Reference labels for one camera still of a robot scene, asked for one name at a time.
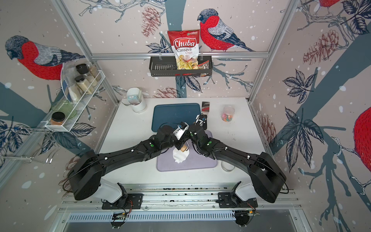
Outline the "white dough lump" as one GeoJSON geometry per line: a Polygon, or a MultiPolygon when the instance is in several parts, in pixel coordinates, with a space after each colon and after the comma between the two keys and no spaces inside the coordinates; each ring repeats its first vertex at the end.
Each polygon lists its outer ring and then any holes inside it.
{"type": "Polygon", "coordinates": [[[190,154],[189,150],[182,151],[176,148],[173,150],[173,158],[176,163],[184,162],[188,158],[189,154],[190,154]]]}

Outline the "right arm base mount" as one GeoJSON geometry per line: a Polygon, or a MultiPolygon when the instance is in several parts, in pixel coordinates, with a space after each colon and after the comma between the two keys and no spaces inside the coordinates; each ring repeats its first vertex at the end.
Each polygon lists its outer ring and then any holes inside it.
{"type": "Polygon", "coordinates": [[[241,181],[233,187],[231,192],[219,192],[218,199],[215,202],[220,208],[242,208],[242,210],[234,211],[235,223],[239,227],[246,227],[255,217],[258,203],[256,198],[243,200],[237,195],[236,191],[240,184],[241,181]]]}

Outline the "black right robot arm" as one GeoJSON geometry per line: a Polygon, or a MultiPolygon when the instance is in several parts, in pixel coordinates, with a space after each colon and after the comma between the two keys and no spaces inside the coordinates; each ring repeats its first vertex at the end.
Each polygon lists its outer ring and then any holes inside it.
{"type": "Polygon", "coordinates": [[[241,169],[250,176],[254,190],[260,198],[269,203],[276,201],[287,178],[268,153],[251,154],[227,146],[215,138],[208,137],[203,127],[198,124],[191,125],[187,134],[200,154],[241,169]]]}

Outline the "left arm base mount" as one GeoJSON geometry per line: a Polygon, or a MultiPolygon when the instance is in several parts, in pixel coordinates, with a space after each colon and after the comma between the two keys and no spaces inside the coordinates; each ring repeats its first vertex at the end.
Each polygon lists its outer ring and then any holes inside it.
{"type": "Polygon", "coordinates": [[[113,229],[119,229],[126,223],[133,209],[140,209],[144,195],[142,193],[127,193],[120,183],[101,180],[97,191],[92,195],[100,198],[102,206],[110,209],[120,209],[121,213],[114,213],[110,222],[113,229]]]}

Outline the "lilac silicone mat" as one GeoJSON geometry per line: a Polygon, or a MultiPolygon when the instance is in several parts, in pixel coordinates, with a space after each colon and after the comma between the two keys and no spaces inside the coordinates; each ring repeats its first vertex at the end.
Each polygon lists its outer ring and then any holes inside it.
{"type": "Polygon", "coordinates": [[[172,147],[157,158],[157,170],[160,172],[193,170],[193,169],[207,169],[217,166],[218,161],[212,158],[205,157],[198,154],[190,140],[185,144],[188,151],[185,151],[188,156],[182,162],[176,162],[174,154],[176,148],[172,147]]]}

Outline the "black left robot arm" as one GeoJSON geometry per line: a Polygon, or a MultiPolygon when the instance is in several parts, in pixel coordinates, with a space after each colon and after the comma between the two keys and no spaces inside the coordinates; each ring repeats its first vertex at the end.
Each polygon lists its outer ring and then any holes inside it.
{"type": "Polygon", "coordinates": [[[163,125],[157,134],[139,144],[116,152],[85,153],[68,173],[68,182],[74,199],[85,200],[96,197],[114,203],[124,197],[124,187],[101,178],[121,167],[154,159],[172,147],[181,149],[187,140],[184,133],[189,125],[182,122],[173,128],[163,125]]]}

